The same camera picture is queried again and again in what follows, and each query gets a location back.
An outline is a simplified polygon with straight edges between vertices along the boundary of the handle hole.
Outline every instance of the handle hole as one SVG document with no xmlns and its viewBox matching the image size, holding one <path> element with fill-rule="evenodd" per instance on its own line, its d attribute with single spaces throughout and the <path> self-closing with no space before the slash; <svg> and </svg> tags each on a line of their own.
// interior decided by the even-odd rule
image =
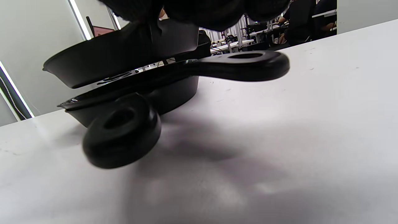
<svg viewBox="0 0 398 224">
<path fill-rule="evenodd" d="M 229 58 L 246 59 L 246 58 L 255 58 L 255 57 L 261 57 L 261 56 L 263 56 L 263 54 L 260 54 L 260 53 L 249 53 L 249 54 L 232 55 L 232 56 L 229 56 Z"/>
<path fill-rule="evenodd" d="M 112 114 L 109 120 L 105 123 L 104 128 L 115 129 L 119 128 L 128 122 L 132 121 L 135 113 L 132 109 L 121 109 Z"/>
</svg>

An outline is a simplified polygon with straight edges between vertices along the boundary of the skillet handle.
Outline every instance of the skillet handle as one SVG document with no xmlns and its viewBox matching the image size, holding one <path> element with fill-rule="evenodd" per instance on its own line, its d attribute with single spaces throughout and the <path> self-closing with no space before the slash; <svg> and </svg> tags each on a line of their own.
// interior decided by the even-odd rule
<svg viewBox="0 0 398 224">
<path fill-rule="evenodd" d="M 283 77 L 290 69 L 286 55 L 274 51 L 245 51 L 192 61 L 198 76 L 242 82 L 263 82 Z"/>
<path fill-rule="evenodd" d="M 83 151 L 94 166 L 112 169 L 144 157 L 157 143 L 160 118 L 140 95 L 118 99 L 88 127 Z"/>
</svg>

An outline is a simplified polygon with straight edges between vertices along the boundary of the person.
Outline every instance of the person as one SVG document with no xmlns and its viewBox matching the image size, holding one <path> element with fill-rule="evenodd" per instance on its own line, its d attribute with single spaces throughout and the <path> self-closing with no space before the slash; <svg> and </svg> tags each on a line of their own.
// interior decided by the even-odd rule
<svg viewBox="0 0 398 224">
<path fill-rule="evenodd" d="M 320 0 L 315 7 L 314 15 L 325 13 L 337 9 L 337 0 Z M 334 16 L 318 16 L 314 18 L 315 30 L 318 39 L 335 35 L 336 32 L 330 30 L 336 27 L 337 15 Z"/>
<path fill-rule="evenodd" d="M 292 0 L 289 9 L 278 19 L 280 24 L 289 21 L 285 39 L 290 46 L 304 43 L 310 39 L 314 7 L 315 0 Z"/>
</svg>

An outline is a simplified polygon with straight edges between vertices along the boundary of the white table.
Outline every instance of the white table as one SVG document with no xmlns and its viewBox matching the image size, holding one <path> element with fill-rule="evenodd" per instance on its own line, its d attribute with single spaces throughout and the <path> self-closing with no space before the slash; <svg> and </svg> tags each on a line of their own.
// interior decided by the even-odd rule
<svg viewBox="0 0 398 224">
<path fill-rule="evenodd" d="M 330 11 L 327 11 L 327 12 L 324 12 L 324 13 L 320 13 L 320 14 L 317 14 L 317 15 L 313 15 L 312 18 L 319 17 L 319 16 L 329 17 L 329 16 L 334 16 L 334 15 L 337 15 L 337 9 L 330 10 Z"/>
<path fill-rule="evenodd" d="M 249 44 L 249 43 L 252 43 L 252 42 L 254 42 L 254 40 L 252 40 L 252 39 L 243 40 L 242 44 L 246 45 L 246 44 Z M 236 41 L 236 42 L 230 43 L 230 46 L 231 46 L 231 49 L 235 48 L 235 47 L 239 47 L 239 43 Z M 225 51 L 225 50 L 228 50 L 228 44 L 220 46 L 220 47 L 217 47 L 217 48 L 212 48 L 212 49 L 210 49 L 210 53 L 214 54 L 214 53 L 217 53 L 217 52 L 220 52 L 220 51 Z"/>
<path fill-rule="evenodd" d="M 1 127 L 0 223 L 396 224 L 395 26 L 284 49 L 275 81 L 201 78 L 121 169 L 91 166 L 62 111 Z"/>
</svg>

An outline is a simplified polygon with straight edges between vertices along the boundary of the table surface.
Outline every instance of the table surface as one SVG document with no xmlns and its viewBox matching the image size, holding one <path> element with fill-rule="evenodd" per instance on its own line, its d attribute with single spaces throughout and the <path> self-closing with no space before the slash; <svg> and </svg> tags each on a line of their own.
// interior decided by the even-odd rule
<svg viewBox="0 0 398 224">
<path fill-rule="evenodd" d="M 120 169 L 90 165 L 62 111 L 1 127 L 0 223 L 396 224 L 397 26 L 284 49 L 275 81 L 201 78 Z"/>
<path fill-rule="evenodd" d="M 242 44 L 245 45 L 245 44 L 249 44 L 249 43 L 252 43 L 252 42 L 254 42 L 253 39 L 243 40 Z M 236 41 L 236 42 L 230 43 L 230 46 L 231 46 L 231 48 L 234 48 L 234 47 L 238 47 L 238 44 L 239 44 L 239 42 Z M 210 49 L 210 53 L 213 54 L 213 53 L 219 52 L 220 50 L 221 51 L 225 51 L 227 49 L 228 49 L 228 44 L 220 46 L 220 47 L 217 47 L 217 48 L 212 48 L 212 49 Z"/>
</svg>

